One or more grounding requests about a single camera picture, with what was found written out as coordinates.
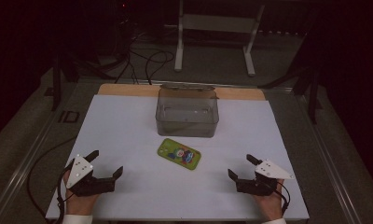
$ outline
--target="black cable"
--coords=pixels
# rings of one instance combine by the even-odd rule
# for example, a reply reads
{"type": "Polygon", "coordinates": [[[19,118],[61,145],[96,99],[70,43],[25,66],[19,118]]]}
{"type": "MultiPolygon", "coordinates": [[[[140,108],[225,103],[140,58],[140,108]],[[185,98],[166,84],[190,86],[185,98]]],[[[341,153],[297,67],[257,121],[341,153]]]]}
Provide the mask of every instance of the black cable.
{"type": "Polygon", "coordinates": [[[65,213],[65,205],[64,205],[64,200],[62,199],[62,177],[64,176],[65,172],[67,171],[67,168],[63,169],[62,174],[59,176],[58,179],[58,206],[60,210],[59,218],[56,221],[55,224],[61,224],[63,219],[64,219],[64,213],[65,213]]]}
{"type": "Polygon", "coordinates": [[[36,167],[36,165],[45,157],[49,154],[49,152],[57,149],[58,147],[61,147],[73,140],[76,139],[76,136],[75,137],[72,137],[58,145],[56,145],[55,147],[52,147],[51,149],[49,149],[48,151],[44,152],[40,157],[38,157],[38,159],[35,161],[35,163],[33,164],[32,168],[30,169],[28,175],[27,175],[27,181],[26,181],[26,188],[27,188],[27,194],[29,196],[29,199],[30,201],[32,202],[33,206],[38,210],[38,212],[40,213],[40,215],[45,219],[45,221],[47,223],[52,223],[50,220],[48,220],[46,217],[45,217],[45,212],[41,209],[41,207],[38,205],[38,203],[35,201],[35,198],[33,197],[33,194],[30,190],[30,179],[31,179],[31,176],[32,176],[32,172],[33,172],[33,169],[36,167]]]}
{"type": "Polygon", "coordinates": [[[99,65],[96,68],[104,72],[113,70],[116,67],[121,66],[126,61],[126,57],[127,57],[126,54],[119,55],[116,57],[116,60],[114,62],[99,65]]]}
{"type": "Polygon", "coordinates": [[[119,79],[125,73],[126,69],[129,67],[129,65],[131,65],[131,55],[128,53],[128,55],[126,57],[127,57],[128,62],[126,63],[125,67],[123,67],[122,71],[119,73],[119,75],[117,76],[117,78],[115,79],[115,82],[114,82],[115,84],[117,84],[117,82],[119,81],[119,79]]]}
{"type": "Polygon", "coordinates": [[[97,77],[100,77],[102,79],[115,79],[115,77],[111,77],[111,76],[107,75],[106,73],[100,71],[98,68],[94,67],[90,63],[87,63],[83,60],[80,60],[73,52],[68,51],[68,52],[66,52],[66,54],[67,54],[68,57],[70,57],[79,66],[91,71],[97,77]]]}
{"type": "Polygon", "coordinates": [[[152,36],[150,35],[148,32],[142,32],[140,33],[137,37],[136,40],[138,40],[139,42],[156,42],[156,41],[159,41],[161,40],[162,38],[168,36],[168,35],[171,35],[172,33],[175,33],[175,32],[178,32],[178,28],[173,28],[171,31],[167,32],[166,34],[163,34],[163,35],[155,35],[155,36],[152,36]]]}
{"type": "Polygon", "coordinates": [[[69,200],[69,199],[70,199],[71,197],[73,197],[73,196],[74,196],[74,193],[72,193],[70,196],[68,196],[66,199],[64,199],[63,202],[64,202],[64,203],[67,202],[67,200],[69,200]]]}
{"type": "Polygon", "coordinates": [[[154,76],[154,74],[157,73],[158,70],[160,68],[162,68],[166,63],[171,62],[174,59],[174,55],[171,52],[169,52],[169,51],[164,51],[164,50],[161,50],[161,49],[150,49],[150,50],[156,50],[157,52],[151,54],[151,56],[149,56],[149,57],[141,55],[141,54],[139,54],[137,52],[134,52],[132,50],[131,50],[131,53],[133,53],[133,54],[135,54],[135,55],[137,55],[137,56],[139,56],[141,58],[146,59],[146,63],[145,63],[145,77],[146,77],[149,85],[152,85],[152,81],[151,81],[152,80],[152,76],[154,76]],[[153,57],[155,57],[158,54],[163,54],[164,57],[165,57],[165,60],[164,61],[157,61],[157,60],[153,60],[152,59],[153,57]],[[148,74],[148,65],[149,65],[149,63],[161,63],[161,65],[153,73],[148,74]]]}
{"type": "Polygon", "coordinates": [[[285,210],[288,208],[288,205],[291,203],[291,195],[289,194],[288,189],[282,183],[280,183],[280,182],[277,182],[277,183],[280,184],[282,186],[282,188],[284,188],[286,193],[288,194],[288,201],[287,201],[285,199],[285,196],[283,196],[279,191],[274,190],[275,193],[279,194],[284,199],[284,204],[283,204],[283,207],[282,207],[282,212],[284,214],[285,210]]]}
{"type": "Polygon", "coordinates": [[[137,84],[140,84],[138,82],[138,78],[136,76],[136,72],[134,71],[134,66],[133,64],[131,64],[131,70],[132,70],[132,73],[131,73],[131,79],[133,80],[133,84],[137,83],[137,84]]]}

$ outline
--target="white board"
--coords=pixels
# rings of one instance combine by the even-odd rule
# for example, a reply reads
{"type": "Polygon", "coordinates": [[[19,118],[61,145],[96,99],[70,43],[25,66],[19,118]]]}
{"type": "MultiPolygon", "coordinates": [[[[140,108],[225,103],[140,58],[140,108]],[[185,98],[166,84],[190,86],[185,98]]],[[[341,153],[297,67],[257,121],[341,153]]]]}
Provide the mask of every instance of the white board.
{"type": "MultiPolygon", "coordinates": [[[[99,150],[99,157],[91,163],[98,178],[124,167],[116,191],[103,194],[96,203],[94,218],[259,219],[253,198],[236,191],[228,169],[239,178],[254,178],[255,167],[245,159],[251,154],[294,175],[269,102],[218,100],[219,122],[213,138],[170,137],[201,152],[194,171],[157,154],[166,137],[157,133],[156,106],[156,97],[94,96],[69,160],[99,150]]],[[[284,217],[309,218],[297,179],[285,180],[284,185],[292,200],[284,217]]],[[[55,193],[47,217],[58,216],[55,193]]]]}

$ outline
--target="cable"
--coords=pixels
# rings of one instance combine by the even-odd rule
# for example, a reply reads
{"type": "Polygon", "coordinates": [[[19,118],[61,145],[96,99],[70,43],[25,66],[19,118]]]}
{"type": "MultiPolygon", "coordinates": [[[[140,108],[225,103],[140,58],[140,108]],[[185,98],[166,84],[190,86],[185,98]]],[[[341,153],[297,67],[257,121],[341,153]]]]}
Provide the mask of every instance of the cable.
{"type": "Polygon", "coordinates": [[[131,79],[133,80],[133,84],[137,83],[137,84],[140,84],[138,82],[138,78],[136,76],[136,72],[134,71],[134,66],[133,64],[131,64],[131,70],[132,70],[132,73],[131,73],[131,79]]]}
{"type": "Polygon", "coordinates": [[[288,201],[285,199],[285,196],[283,196],[279,191],[277,190],[274,190],[275,193],[279,194],[283,199],[284,199],[284,204],[283,204],[283,208],[282,208],[282,212],[283,214],[285,213],[285,210],[288,208],[288,205],[291,203],[291,195],[289,194],[289,191],[288,189],[280,182],[277,182],[278,184],[280,184],[286,191],[286,193],[288,194],[288,201]]]}
{"type": "Polygon", "coordinates": [[[74,193],[72,193],[70,196],[68,196],[66,199],[64,199],[63,202],[64,202],[64,203],[67,202],[67,200],[69,200],[69,199],[70,199],[71,197],[73,197],[73,196],[74,196],[74,193]]]}
{"type": "Polygon", "coordinates": [[[27,188],[27,194],[29,196],[29,199],[30,201],[32,202],[33,206],[38,210],[38,212],[40,213],[40,215],[45,219],[45,221],[47,223],[52,223],[50,220],[48,220],[46,217],[45,217],[45,213],[44,211],[41,209],[41,207],[38,205],[38,203],[35,201],[35,198],[33,197],[33,194],[30,190],[30,179],[31,179],[31,176],[32,176],[32,172],[34,170],[34,168],[36,167],[36,165],[45,157],[49,154],[49,152],[57,149],[58,147],[61,147],[73,140],[76,139],[76,136],[56,145],[55,147],[52,147],[51,149],[49,149],[48,151],[44,152],[40,157],[38,157],[38,159],[35,161],[35,163],[33,164],[32,168],[30,169],[28,175],[27,175],[27,181],[26,181],[26,188],[27,188]]]}
{"type": "Polygon", "coordinates": [[[149,57],[143,56],[143,55],[141,55],[141,54],[139,54],[139,53],[137,53],[135,51],[132,51],[132,50],[131,50],[131,53],[133,53],[133,54],[135,54],[135,55],[137,55],[137,56],[139,56],[141,58],[146,59],[146,63],[145,63],[145,77],[146,77],[149,85],[152,85],[152,81],[151,81],[152,80],[152,76],[154,76],[154,74],[157,73],[158,70],[160,68],[162,68],[166,63],[171,62],[173,60],[173,58],[174,58],[174,54],[172,54],[169,51],[164,51],[164,50],[161,50],[161,49],[148,49],[148,50],[156,50],[157,52],[151,54],[151,56],[149,56],[149,57]],[[164,55],[164,57],[165,57],[164,61],[157,61],[157,60],[153,60],[152,59],[153,57],[155,57],[155,56],[157,56],[159,54],[163,54],[164,55]],[[153,73],[148,74],[148,65],[149,65],[149,63],[161,63],[161,65],[153,73]]]}
{"type": "Polygon", "coordinates": [[[155,41],[161,40],[163,37],[166,37],[168,35],[171,35],[172,33],[177,32],[177,31],[178,31],[178,28],[173,28],[172,30],[170,30],[166,34],[155,35],[155,36],[149,35],[148,32],[143,32],[143,33],[140,33],[138,37],[146,35],[146,36],[148,36],[148,38],[137,38],[137,41],[146,42],[146,43],[147,42],[155,42],[155,41]]]}
{"type": "Polygon", "coordinates": [[[123,70],[119,73],[119,75],[117,76],[117,78],[115,79],[115,81],[114,81],[115,84],[117,84],[117,82],[119,81],[119,79],[125,73],[125,71],[128,68],[128,66],[131,65],[131,55],[128,53],[128,55],[126,57],[127,57],[128,62],[126,63],[126,65],[123,68],[123,70]]]}
{"type": "Polygon", "coordinates": [[[59,176],[59,179],[58,179],[58,190],[57,190],[58,191],[58,197],[57,197],[57,200],[58,200],[58,206],[59,206],[60,214],[59,214],[59,219],[56,221],[56,224],[61,224],[63,219],[64,219],[65,205],[64,205],[64,200],[62,199],[61,189],[62,189],[62,177],[64,176],[66,171],[67,171],[67,168],[63,169],[62,174],[59,176]]]}
{"type": "Polygon", "coordinates": [[[68,51],[66,52],[67,56],[69,56],[75,63],[77,63],[79,66],[91,71],[94,75],[97,77],[100,77],[102,79],[115,79],[114,77],[110,77],[106,73],[103,73],[98,68],[94,67],[90,63],[87,63],[85,61],[80,60],[73,52],[68,51]]]}

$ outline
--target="human hand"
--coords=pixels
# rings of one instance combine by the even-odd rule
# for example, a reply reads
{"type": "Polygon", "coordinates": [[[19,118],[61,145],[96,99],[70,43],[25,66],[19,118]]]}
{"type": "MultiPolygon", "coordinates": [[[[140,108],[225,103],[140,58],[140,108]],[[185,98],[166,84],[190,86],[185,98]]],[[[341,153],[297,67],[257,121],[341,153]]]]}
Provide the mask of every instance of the human hand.
{"type": "MultiPolygon", "coordinates": [[[[277,191],[281,193],[284,180],[278,179],[278,182],[280,184],[277,184],[277,191]]],[[[272,192],[269,196],[253,195],[253,197],[267,221],[272,221],[283,217],[282,197],[279,194],[272,192]]]]}
{"type": "MultiPolygon", "coordinates": [[[[68,177],[71,171],[67,171],[63,175],[64,184],[67,183],[68,177]]],[[[100,194],[91,196],[78,197],[71,192],[70,189],[66,189],[65,198],[66,201],[66,215],[79,215],[79,216],[90,216],[93,210],[93,206],[99,198],[100,194]]]]}

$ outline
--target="white sleeve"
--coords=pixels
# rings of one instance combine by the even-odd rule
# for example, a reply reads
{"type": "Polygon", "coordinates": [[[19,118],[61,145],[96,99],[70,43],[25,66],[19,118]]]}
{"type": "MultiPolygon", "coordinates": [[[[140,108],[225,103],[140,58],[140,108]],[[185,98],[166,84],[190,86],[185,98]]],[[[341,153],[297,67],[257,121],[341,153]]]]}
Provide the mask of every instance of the white sleeve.
{"type": "Polygon", "coordinates": [[[276,220],[273,220],[273,221],[264,222],[262,224],[286,224],[286,223],[285,223],[285,219],[280,218],[280,219],[276,219],[276,220]]]}
{"type": "Polygon", "coordinates": [[[62,224],[91,224],[93,216],[64,215],[62,224]]]}

